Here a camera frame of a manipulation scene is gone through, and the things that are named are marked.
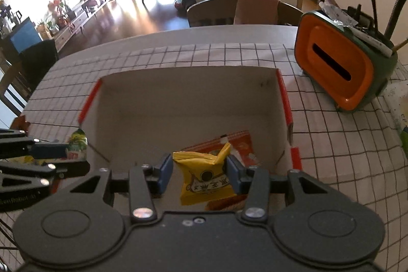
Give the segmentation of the green snack packet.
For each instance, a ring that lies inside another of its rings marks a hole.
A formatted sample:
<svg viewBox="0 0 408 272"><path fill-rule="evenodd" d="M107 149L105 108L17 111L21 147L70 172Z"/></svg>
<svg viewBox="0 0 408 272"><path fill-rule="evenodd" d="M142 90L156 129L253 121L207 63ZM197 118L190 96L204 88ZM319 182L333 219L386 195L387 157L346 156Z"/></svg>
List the green snack packet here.
<svg viewBox="0 0 408 272"><path fill-rule="evenodd" d="M66 148L67 160L86 161L88 140L84 131L78 128L68 139Z"/></svg>

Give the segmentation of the grey desk lamp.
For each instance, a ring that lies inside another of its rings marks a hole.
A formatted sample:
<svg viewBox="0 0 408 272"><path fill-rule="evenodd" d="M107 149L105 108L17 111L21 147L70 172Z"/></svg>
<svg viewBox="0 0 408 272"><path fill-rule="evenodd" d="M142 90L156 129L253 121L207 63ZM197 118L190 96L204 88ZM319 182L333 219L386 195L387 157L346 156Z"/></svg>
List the grey desk lamp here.
<svg viewBox="0 0 408 272"><path fill-rule="evenodd" d="M404 8L406 2L407 0L396 0L384 33L386 39L391 39L392 34L396 28L400 13L402 12L402 9Z"/></svg>

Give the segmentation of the yellow snack packet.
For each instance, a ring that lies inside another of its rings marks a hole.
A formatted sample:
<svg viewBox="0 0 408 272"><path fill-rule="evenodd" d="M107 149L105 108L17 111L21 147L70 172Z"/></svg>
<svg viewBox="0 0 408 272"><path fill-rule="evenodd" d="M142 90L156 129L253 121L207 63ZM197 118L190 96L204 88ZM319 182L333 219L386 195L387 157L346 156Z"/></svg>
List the yellow snack packet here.
<svg viewBox="0 0 408 272"><path fill-rule="evenodd" d="M217 155L178 151L172 153L183 174L180 201L183 206L234 197L236 194L223 170L231 144L226 143Z"/></svg>

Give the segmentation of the colourful plastic bag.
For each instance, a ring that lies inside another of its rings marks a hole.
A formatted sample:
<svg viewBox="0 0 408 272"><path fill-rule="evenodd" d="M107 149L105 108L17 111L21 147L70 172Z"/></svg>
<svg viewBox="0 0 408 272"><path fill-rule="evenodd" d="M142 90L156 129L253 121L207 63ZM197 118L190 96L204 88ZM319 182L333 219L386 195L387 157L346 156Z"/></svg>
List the colourful plastic bag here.
<svg viewBox="0 0 408 272"><path fill-rule="evenodd" d="M407 80L389 84L384 90L384 98L396 125L402 149L407 155L408 149L408 84Z"/></svg>

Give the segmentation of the wooden chair with black jacket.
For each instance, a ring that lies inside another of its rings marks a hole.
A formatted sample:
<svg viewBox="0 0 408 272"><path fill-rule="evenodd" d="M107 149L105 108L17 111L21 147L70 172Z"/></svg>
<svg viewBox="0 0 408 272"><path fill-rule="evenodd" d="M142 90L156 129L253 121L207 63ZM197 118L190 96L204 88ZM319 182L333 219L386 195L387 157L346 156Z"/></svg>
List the wooden chair with black jacket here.
<svg viewBox="0 0 408 272"><path fill-rule="evenodd" d="M6 97L8 87L14 81L20 81L23 86L21 97L28 101L47 72L59 60L54 39L39 42L26 48L19 54L19 60L6 70L1 78L1 101L14 112L20 112Z"/></svg>

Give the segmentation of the white grid tablecloth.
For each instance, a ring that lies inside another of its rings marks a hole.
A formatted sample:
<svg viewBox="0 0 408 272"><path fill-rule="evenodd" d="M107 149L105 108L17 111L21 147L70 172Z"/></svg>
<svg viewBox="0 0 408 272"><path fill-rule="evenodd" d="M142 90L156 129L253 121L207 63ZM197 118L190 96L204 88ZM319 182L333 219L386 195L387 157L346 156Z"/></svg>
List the white grid tablecloth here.
<svg viewBox="0 0 408 272"><path fill-rule="evenodd" d="M333 102L295 61L288 44L190 44L120 48L107 44L61 59L25 107L30 133L65 140L80 108L105 74L148 68L260 66L278 68L294 121L293 138L303 169L367 205L386 226L377 262L387 271L407 270L407 157L382 97L354 113Z"/></svg>

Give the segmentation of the red yellow chip bag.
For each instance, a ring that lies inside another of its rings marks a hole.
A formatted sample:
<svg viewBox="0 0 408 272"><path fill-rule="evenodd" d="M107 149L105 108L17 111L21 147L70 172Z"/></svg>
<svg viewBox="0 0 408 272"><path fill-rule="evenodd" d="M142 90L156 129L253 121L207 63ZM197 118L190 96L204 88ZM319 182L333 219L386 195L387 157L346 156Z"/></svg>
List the red yellow chip bag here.
<svg viewBox="0 0 408 272"><path fill-rule="evenodd" d="M240 131L230 135L222 135L216 139L184 148L181 151L193 151L217 155L222 147L231 144L230 155L234 155L246 168L257 166L259 161L252 147L252 140L248 131ZM245 205L246 195L235 195L222 200L205 202L206 211L238 211Z"/></svg>

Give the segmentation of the blue cabinet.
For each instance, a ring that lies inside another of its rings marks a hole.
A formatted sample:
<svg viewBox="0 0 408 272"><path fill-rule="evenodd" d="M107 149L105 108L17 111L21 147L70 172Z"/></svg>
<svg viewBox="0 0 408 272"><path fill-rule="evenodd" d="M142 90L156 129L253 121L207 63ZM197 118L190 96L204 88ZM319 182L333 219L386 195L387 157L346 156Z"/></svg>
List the blue cabinet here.
<svg viewBox="0 0 408 272"><path fill-rule="evenodd" d="M30 17L27 17L15 26L10 34L1 39L1 47L20 54L41 41L42 38L36 31L35 24L30 20Z"/></svg>

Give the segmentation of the red cardboard box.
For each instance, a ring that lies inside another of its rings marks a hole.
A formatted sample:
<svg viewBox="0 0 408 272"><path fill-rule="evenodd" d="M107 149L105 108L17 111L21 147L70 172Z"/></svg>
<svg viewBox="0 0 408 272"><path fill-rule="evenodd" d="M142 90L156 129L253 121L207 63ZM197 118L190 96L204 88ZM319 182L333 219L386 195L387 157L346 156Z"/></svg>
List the red cardboard box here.
<svg viewBox="0 0 408 272"><path fill-rule="evenodd" d="M124 175L174 151L248 131L260 167L292 168L292 117L276 68L203 66L117 72L93 87L79 116L92 170Z"/></svg>

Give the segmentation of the orange green tissue box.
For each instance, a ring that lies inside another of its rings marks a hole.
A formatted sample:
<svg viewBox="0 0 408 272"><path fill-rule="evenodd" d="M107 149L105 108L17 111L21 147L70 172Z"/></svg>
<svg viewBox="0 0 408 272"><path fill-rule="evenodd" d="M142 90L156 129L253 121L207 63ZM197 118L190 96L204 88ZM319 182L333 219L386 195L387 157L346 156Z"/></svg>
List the orange green tissue box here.
<svg viewBox="0 0 408 272"><path fill-rule="evenodd" d="M319 11L303 14L297 30L296 62L345 112L377 97L398 62L390 42L373 46L360 35L361 31L337 25Z"/></svg>

